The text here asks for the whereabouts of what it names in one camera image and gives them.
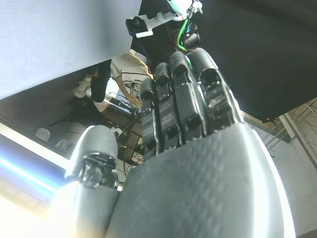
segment green wire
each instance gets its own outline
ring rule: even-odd
[[[176,39],[176,45],[177,45],[177,47],[180,48],[182,51],[187,51],[183,46],[181,46],[181,45],[179,44],[180,37],[183,35],[184,29],[185,29],[185,27],[186,27],[186,25],[187,25],[187,22],[188,22],[188,19],[186,19],[186,20],[184,21],[184,24],[183,24],[182,27],[180,28],[179,33],[178,33],[178,36],[177,36],[177,39]]]

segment black backdrop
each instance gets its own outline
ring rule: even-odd
[[[242,110],[265,120],[317,96],[317,1],[202,0],[194,20]],[[143,0],[140,15],[167,12]],[[153,69],[173,52],[166,26],[141,39]]]

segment beige shirt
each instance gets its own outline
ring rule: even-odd
[[[130,50],[129,53],[112,58],[111,71],[114,78],[122,75],[124,84],[135,83],[134,88],[140,91],[141,83],[147,78],[153,79],[153,76],[147,65],[134,54],[135,51]]]

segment person's leg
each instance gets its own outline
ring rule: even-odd
[[[110,79],[111,60],[104,61],[100,63],[97,76],[94,75],[91,81],[91,93],[92,98],[95,102],[102,102],[106,96],[106,87]]]
[[[91,87],[92,77],[94,75],[98,76],[99,64],[95,64],[86,68],[86,76],[79,83],[79,85],[74,89],[73,94],[76,98],[83,98],[86,95],[87,89]]]

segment black pants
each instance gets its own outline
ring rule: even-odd
[[[106,88],[111,75],[110,70],[111,60],[108,59],[104,62],[95,64],[86,69],[87,74],[94,74],[98,70],[98,77],[91,80],[91,94],[95,102],[102,102],[106,96]]]

